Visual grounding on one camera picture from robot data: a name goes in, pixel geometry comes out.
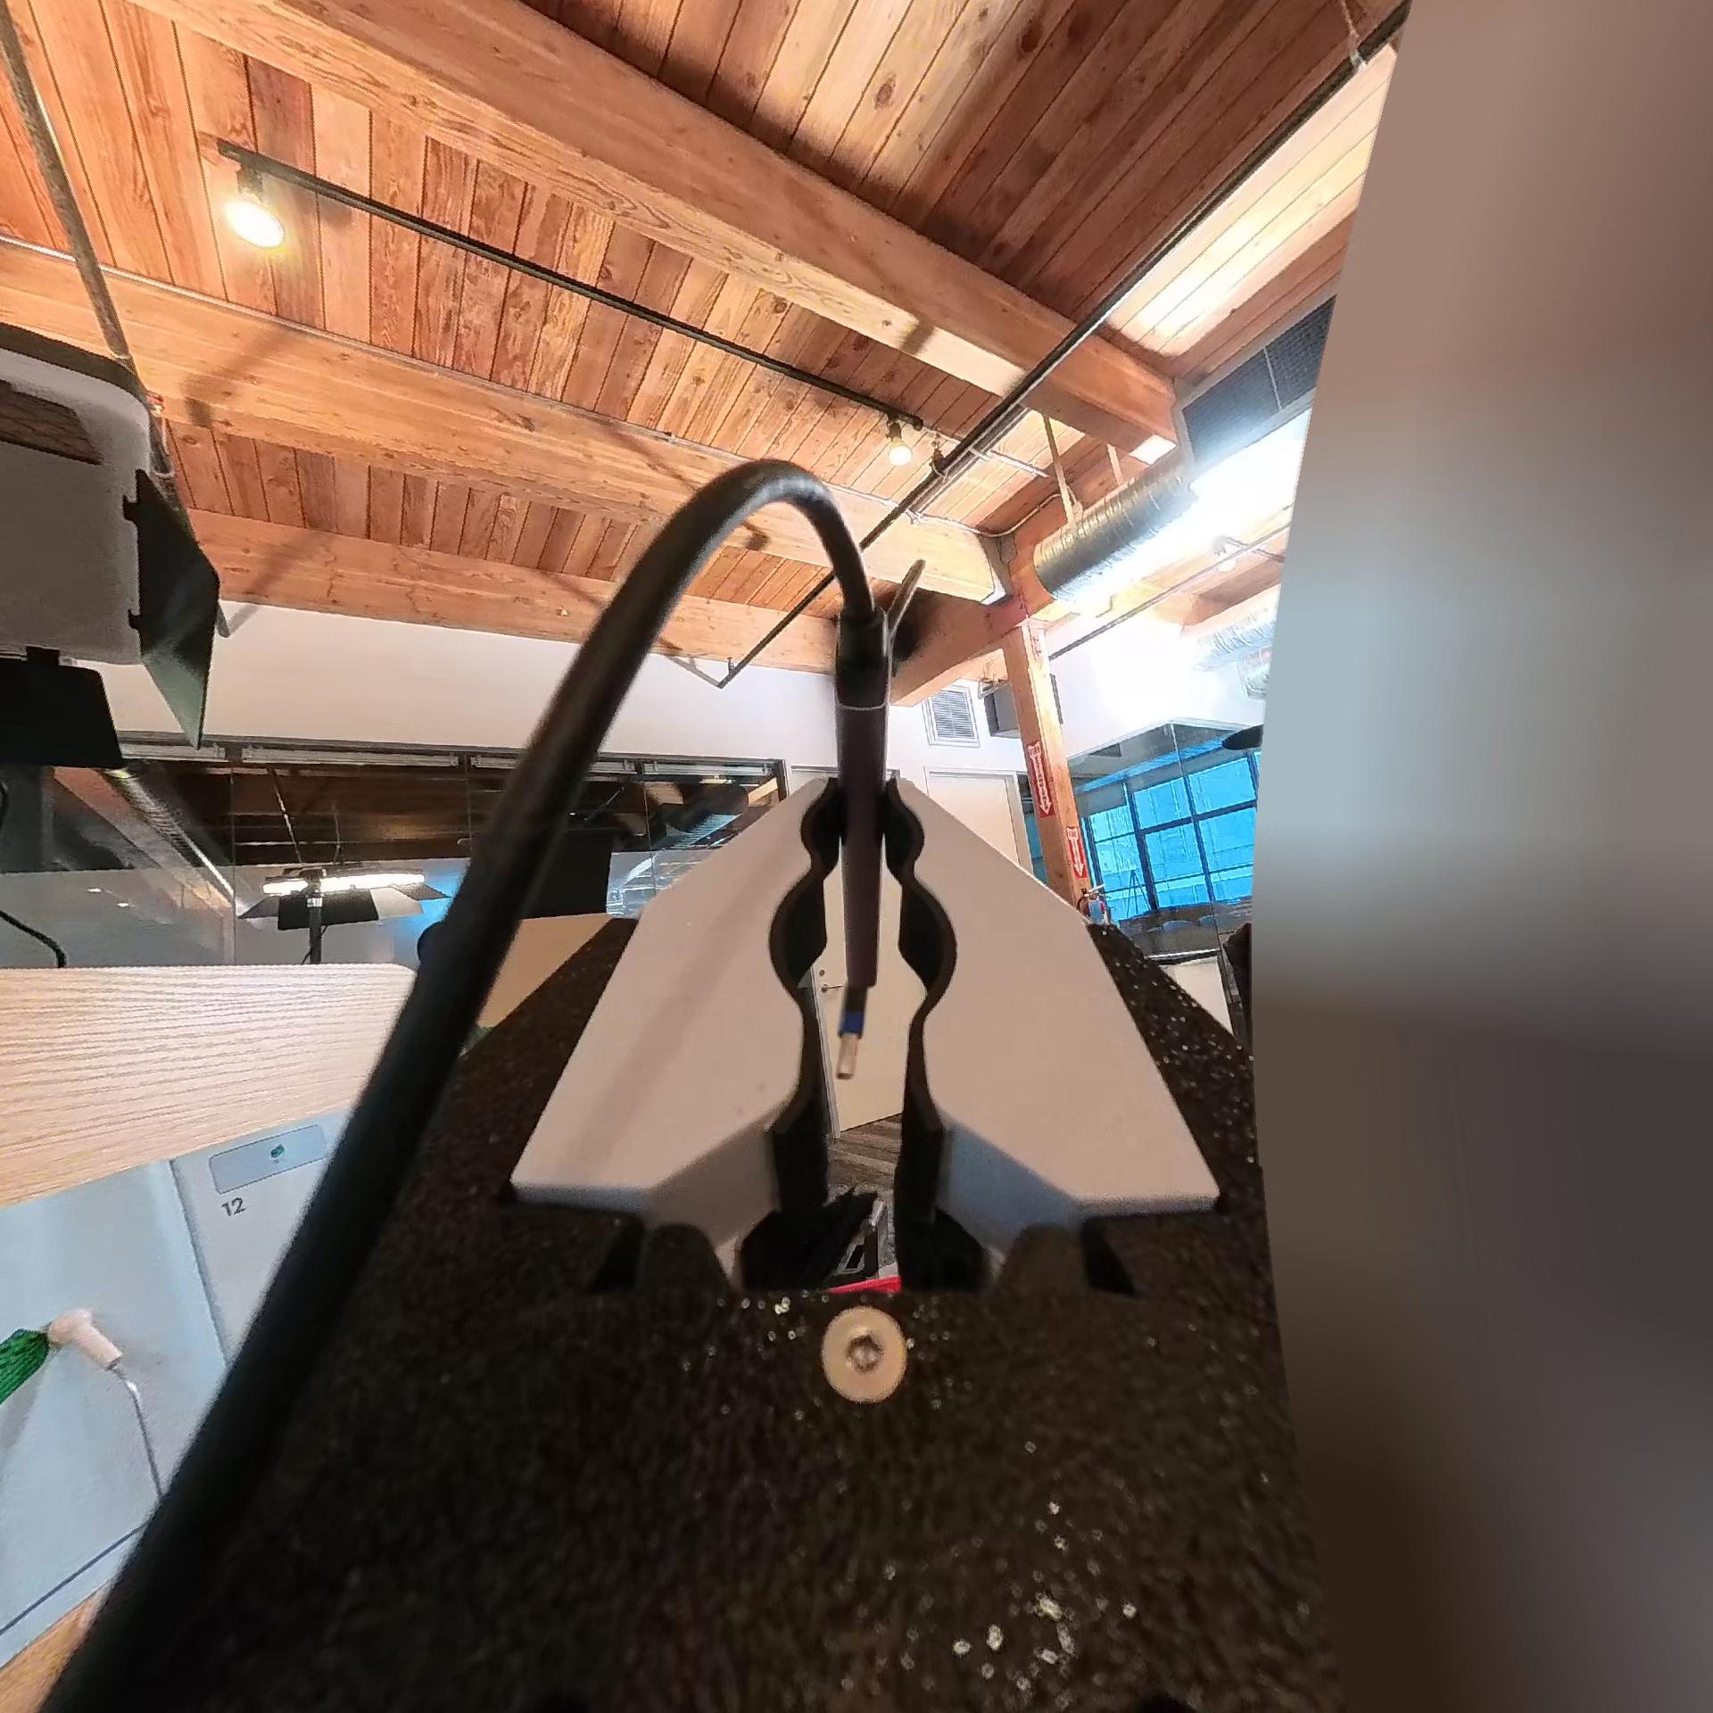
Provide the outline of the light grey labelled cabinet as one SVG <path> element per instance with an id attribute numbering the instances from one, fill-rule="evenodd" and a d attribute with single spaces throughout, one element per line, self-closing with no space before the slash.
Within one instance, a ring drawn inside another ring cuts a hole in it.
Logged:
<path id="1" fill-rule="evenodd" d="M 344 1111 L 4 1209 L 2 1331 L 88 1312 L 114 1373 L 51 1353 L 2 1404 L 2 1660 L 122 1568 L 218 1392 Z"/>

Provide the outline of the silver ventilation duct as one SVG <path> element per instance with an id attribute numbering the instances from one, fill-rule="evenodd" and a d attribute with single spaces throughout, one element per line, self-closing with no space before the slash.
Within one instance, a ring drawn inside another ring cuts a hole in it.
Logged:
<path id="1" fill-rule="evenodd" d="M 1167 473 L 1138 477 L 1043 540 L 1034 558 L 1039 587 L 1079 613 L 1098 613 L 1142 575 L 1142 552 L 1195 504 L 1191 483 Z"/>

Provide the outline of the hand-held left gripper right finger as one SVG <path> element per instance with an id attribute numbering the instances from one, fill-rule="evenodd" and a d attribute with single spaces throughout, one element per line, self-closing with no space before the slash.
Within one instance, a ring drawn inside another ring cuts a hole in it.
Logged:
<path id="1" fill-rule="evenodd" d="M 1201 1215 L 1215 1176 L 1079 910 L 909 782 L 886 792 L 923 987 L 892 1182 L 904 1288 L 982 1288 L 1020 1237 Z"/>

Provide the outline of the softbox lamp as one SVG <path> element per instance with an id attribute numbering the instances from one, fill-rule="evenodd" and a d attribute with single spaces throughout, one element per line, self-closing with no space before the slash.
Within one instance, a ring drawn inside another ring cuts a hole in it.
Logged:
<path id="1" fill-rule="evenodd" d="M 275 932 L 305 932 L 301 963 L 317 967 L 325 936 L 335 928 L 390 924 L 419 916 L 427 904 L 449 902 L 449 894 L 417 871 L 297 867 L 266 878 L 262 896 L 240 920 L 272 924 Z"/>

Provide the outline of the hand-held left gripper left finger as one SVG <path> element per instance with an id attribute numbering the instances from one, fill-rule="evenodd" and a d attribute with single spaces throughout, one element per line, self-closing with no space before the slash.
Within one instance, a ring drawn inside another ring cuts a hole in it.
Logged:
<path id="1" fill-rule="evenodd" d="M 766 1215 L 827 1192 L 813 782 L 638 918 L 512 1170 L 527 1205 L 699 1231 L 726 1274 Z"/>

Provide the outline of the black ceiling pipe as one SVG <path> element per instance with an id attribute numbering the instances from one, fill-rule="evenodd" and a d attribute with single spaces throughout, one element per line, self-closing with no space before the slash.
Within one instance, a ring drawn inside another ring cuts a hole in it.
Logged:
<path id="1" fill-rule="evenodd" d="M 961 479 L 971 463 L 986 457 L 996 447 L 996 441 L 1016 428 L 1020 418 L 1043 402 L 1047 380 L 1055 378 L 1059 369 L 1063 369 L 1073 355 L 1079 355 L 1081 349 L 1114 319 L 1116 311 L 1124 309 L 1124 304 L 1142 288 L 1144 280 L 1158 268 L 1158 264 L 1167 260 L 1167 256 L 1181 243 L 1191 239 L 1191 235 L 1205 225 L 1223 203 L 1228 203 L 1230 197 L 1254 178 L 1254 174 L 1268 166 L 1274 156 L 1295 138 L 1295 132 L 1299 132 L 1309 118 L 1315 118 L 1317 113 L 1364 69 L 1368 59 L 1402 32 L 1408 10 L 1408 2 L 1390 4 L 1378 24 L 1354 34 L 1335 67 L 1295 105 L 1288 118 L 1274 124 L 1274 130 L 1268 132 L 1262 142 L 1254 144 L 1238 166 L 1230 168 L 1221 181 L 1203 193 L 1203 197 L 1191 205 L 1187 215 L 1183 215 L 1175 227 L 1171 227 L 1124 276 L 1112 284 L 1112 288 L 1083 315 L 1073 331 L 1059 339 L 1059 345 L 1039 359 L 1039 363 L 1026 372 L 963 439 L 955 443 L 953 453 L 935 465 L 931 475 L 923 477 L 902 500 L 894 502 L 880 522 L 860 538 L 860 548 L 868 560 L 876 554 L 876 542 L 880 536 L 898 522 L 917 522 L 925 502 Z"/>

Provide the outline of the large window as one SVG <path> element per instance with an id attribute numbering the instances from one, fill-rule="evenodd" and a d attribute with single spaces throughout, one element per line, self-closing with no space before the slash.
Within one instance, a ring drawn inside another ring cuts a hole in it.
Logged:
<path id="1" fill-rule="evenodd" d="M 1104 916 L 1160 953 L 1228 936 L 1254 892 L 1258 762 L 1203 743 L 1079 784 Z"/>

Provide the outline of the white door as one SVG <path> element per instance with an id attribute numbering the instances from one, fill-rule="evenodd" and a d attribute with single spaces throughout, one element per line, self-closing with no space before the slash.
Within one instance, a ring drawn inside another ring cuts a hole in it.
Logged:
<path id="1" fill-rule="evenodd" d="M 1024 873 L 1032 871 L 1026 835 L 1020 831 L 1016 780 L 1008 774 L 927 770 L 927 794 L 947 814 L 971 827 Z"/>

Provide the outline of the wooden post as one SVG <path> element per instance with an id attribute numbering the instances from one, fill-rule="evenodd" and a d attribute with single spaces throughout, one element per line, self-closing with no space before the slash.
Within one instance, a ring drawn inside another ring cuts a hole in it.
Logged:
<path id="1" fill-rule="evenodd" d="M 1032 619 L 1024 621 L 1002 638 L 1000 652 L 1016 703 L 1022 752 L 1024 745 L 1039 743 L 1051 778 L 1055 815 L 1035 817 L 1047 886 L 1087 916 L 1093 884 L 1039 624 Z"/>

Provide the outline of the studio light panel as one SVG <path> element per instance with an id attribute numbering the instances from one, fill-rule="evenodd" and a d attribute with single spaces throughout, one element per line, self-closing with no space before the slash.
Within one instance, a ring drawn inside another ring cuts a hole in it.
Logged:
<path id="1" fill-rule="evenodd" d="M 203 741 L 218 575 L 151 469 L 140 382 L 112 359 L 2 329 L 2 760 L 122 764 L 90 668 L 144 666 Z"/>

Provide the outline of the black ceiling track rail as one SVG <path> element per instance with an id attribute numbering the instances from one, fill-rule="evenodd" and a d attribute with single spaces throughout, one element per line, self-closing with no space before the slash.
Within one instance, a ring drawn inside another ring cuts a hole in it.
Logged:
<path id="1" fill-rule="evenodd" d="M 431 241 L 435 244 L 457 248 L 466 256 L 516 272 L 524 278 L 539 282 L 541 286 L 579 296 L 594 306 L 600 306 L 602 309 L 632 317 L 634 321 L 646 323 L 661 333 L 677 333 L 691 339 L 695 345 L 711 349 L 713 353 L 748 363 L 760 370 L 778 374 L 805 388 L 825 392 L 831 398 L 843 400 L 844 404 L 854 404 L 856 408 L 868 410 L 884 418 L 890 426 L 909 426 L 909 430 L 913 430 L 915 433 L 929 432 L 929 426 L 919 416 L 904 410 L 896 402 L 880 400 L 872 394 L 848 388 L 825 374 L 809 372 L 797 365 L 785 363 L 783 359 L 776 359 L 774 355 L 752 351 L 720 333 L 713 333 L 705 327 L 681 321 L 663 311 L 654 311 L 652 307 L 634 302 L 632 298 L 618 296 L 600 286 L 585 284 L 555 268 L 547 268 L 545 264 L 537 264 L 529 258 L 512 254 L 498 246 L 490 246 L 480 239 L 461 233 L 459 229 L 449 229 L 429 219 L 423 219 L 417 213 L 398 209 L 390 203 L 380 203 L 366 193 L 344 189 L 342 185 L 307 174 L 283 160 L 275 160 L 266 154 L 248 150 L 246 146 L 232 140 L 216 140 L 214 150 L 220 158 L 232 162 L 238 168 L 240 181 L 246 185 L 277 181 L 281 185 L 287 185 L 289 189 L 307 191 L 327 203 L 335 203 L 348 211 L 362 213 L 370 219 L 380 219 L 386 225 L 407 231 L 421 241 Z"/>

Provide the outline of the dark ceiling vent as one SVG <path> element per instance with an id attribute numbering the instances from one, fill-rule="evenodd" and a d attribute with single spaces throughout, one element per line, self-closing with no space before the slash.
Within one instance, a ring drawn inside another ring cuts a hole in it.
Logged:
<path id="1" fill-rule="evenodd" d="M 1242 453 L 1313 408 L 1335 311 L 1329 296 L 1187 398 L 1179 420 L 1197 469 Z"/>

